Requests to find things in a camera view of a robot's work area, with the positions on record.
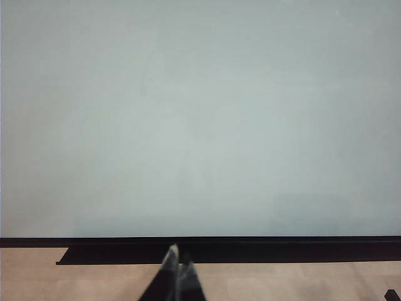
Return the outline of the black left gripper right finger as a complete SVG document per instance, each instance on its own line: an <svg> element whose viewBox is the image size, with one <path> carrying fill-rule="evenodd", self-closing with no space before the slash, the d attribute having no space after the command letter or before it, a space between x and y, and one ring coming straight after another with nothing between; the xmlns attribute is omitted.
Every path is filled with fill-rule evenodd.
<svg viewBox="0 0 401 301"><path fill-rule="evenodd" d="M183 262L179 265L177 300L206 301L195 264L188 253L184 255Z"/></svg>

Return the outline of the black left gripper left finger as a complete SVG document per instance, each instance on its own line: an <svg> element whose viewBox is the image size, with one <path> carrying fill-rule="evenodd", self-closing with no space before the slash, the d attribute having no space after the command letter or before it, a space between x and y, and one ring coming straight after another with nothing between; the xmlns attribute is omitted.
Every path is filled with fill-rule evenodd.
<svg viewBox="0 0 401 301"><path fill-rule="evenodd" d="M139 300L177 300L178 274L179 249L174 244L169 247L158 272Z"/></svg>

